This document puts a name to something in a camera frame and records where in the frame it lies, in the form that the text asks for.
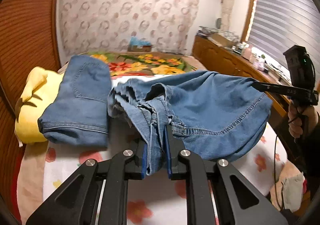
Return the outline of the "right hand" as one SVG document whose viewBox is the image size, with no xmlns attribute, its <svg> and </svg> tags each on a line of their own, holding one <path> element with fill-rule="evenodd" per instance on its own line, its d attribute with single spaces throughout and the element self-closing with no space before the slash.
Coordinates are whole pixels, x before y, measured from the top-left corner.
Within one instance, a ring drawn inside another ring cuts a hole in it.
<svg viewBox="0 0 320 225">
<path fill-rule="evenodd" d="M 303 124 L 302 116 L 308 119 L 308 127 Z M 289 132 L 295 139 L 303 134 L 310 135 L 319 122 L 319 114 L 314 106 L 307 108 L 296 107 L 292 102 L 289 105 Z"/>
</svg>

